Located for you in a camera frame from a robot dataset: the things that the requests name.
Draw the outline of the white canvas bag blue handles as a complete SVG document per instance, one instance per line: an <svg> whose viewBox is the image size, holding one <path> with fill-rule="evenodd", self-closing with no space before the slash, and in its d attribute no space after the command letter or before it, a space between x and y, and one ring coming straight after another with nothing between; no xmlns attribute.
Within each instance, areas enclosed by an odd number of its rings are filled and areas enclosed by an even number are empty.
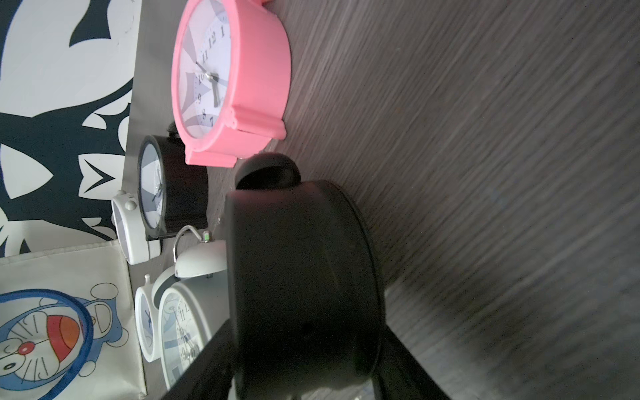
<svg viewBox="0 0 640 400"><path fill-rule="evenodd" d="M143 399L128 264L115 242L1 261L3 399Z"/></svg>

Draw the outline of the pink alarm clock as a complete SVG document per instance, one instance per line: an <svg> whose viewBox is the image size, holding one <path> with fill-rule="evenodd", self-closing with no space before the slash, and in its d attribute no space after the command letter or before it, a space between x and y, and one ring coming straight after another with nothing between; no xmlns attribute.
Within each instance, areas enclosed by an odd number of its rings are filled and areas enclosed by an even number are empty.
<svg viewBox="0 0 640 400"><path fill-rule="evenodd" d="M173 116L189 165L232 168L287 130L288 36L262 1L189 1L173 50Z"/></svg>

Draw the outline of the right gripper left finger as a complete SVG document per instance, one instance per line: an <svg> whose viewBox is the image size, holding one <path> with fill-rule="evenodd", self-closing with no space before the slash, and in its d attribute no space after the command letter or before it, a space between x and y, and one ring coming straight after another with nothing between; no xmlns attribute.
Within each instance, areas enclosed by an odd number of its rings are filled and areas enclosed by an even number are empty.
<svg viewBox="0 0 640 400"><path fill-rule="evenodd" d="M163 399L227 400L234 371L233 330L227 320Z"/></svg>

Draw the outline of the white blue-faced alarm clock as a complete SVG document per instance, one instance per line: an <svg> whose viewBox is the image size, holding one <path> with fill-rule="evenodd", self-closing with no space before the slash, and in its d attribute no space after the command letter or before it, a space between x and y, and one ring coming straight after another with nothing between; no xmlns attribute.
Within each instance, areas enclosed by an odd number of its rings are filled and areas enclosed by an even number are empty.
<svg viewBox="0 0 640 400"><path fill-rule="evenodd" d="M160 358L158 336L158 309L153 304L153 284L150 275L144 275L144 284L137 288L134 299L135 323L142 355L146 362Z"/></svg>

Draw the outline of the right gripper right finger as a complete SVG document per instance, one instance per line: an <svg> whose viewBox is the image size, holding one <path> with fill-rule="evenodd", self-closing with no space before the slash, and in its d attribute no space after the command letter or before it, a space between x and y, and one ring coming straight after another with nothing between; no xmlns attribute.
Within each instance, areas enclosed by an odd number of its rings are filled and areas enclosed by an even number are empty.
<svg viewBox="0 0 640 400"><path fill-rule="evenodd" d="M384 330L372 382L374 396L380 400L450 400L390 327Z"/></svg>

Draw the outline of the small black twin-bell clock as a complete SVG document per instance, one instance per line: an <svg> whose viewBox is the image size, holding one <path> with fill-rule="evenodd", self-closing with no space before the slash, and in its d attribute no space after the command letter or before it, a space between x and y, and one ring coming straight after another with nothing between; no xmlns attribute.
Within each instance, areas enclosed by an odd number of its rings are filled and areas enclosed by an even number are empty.
<svg viewBox="0 0 640 400"><path fill-rule="evenodd" d="M304 181L281 153L245 160L225 199L240 399L286 399L369 380L384 304L368 229L350 196Z"/></svg>

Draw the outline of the white round alarm clock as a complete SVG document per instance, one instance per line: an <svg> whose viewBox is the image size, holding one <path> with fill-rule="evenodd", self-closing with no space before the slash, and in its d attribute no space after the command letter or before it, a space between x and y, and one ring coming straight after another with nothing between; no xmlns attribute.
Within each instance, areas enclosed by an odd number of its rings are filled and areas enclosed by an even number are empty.
<svg viewBox="0 0 640 400"><path fill-rule="evenodd" d="M173 245L173 266L153 284L167 388L181 378L229 318L226 242L187 225Z"/></svg>

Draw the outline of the black round alarm clock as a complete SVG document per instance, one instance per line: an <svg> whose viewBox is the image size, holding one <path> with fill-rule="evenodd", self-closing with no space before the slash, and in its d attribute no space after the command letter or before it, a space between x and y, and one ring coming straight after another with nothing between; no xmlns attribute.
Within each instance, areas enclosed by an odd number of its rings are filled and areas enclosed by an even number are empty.
<svg viewBox="0 0 640 400"><path fill-rule="evenodd" d="M185 162L175 123L148 135L138 153L138 203L146 238L173 238L186 225L208 227L208 170Z"/></svg>

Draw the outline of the white square alarm clock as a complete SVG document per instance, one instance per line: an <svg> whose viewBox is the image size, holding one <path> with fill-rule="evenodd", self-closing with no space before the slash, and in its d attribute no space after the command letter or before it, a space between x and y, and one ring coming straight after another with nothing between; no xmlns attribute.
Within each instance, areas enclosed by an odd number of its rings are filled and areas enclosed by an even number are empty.
<svg viewBox="0 0 640 400"><path fill-rule="evenodd" d="M128 264L146 263L158 257L161 253L161 241L147 238L143 215L135 197L118 190L111 205L118 242Z"/></svg>

